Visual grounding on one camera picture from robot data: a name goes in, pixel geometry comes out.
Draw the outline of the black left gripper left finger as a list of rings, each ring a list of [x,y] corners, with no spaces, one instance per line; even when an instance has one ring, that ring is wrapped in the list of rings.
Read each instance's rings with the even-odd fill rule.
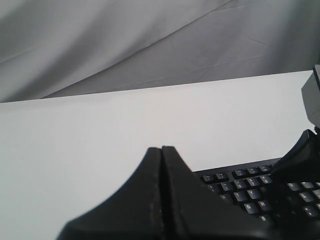
[[[59,240],[161,240],[159,148],[149,148],[137,169],[112,196],[69,221]]]

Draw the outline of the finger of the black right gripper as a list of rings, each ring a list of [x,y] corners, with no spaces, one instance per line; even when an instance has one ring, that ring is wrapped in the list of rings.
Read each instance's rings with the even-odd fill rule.
[[[307,129],[271,169],[273,180],[320,179],[320,133]]]

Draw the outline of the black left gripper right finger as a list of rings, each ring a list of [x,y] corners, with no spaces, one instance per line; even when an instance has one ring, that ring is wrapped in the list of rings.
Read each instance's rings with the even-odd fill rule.
[[[209,190],[173,146],[161,149],[161,208],[170,240],[279,238],[270,224]]]

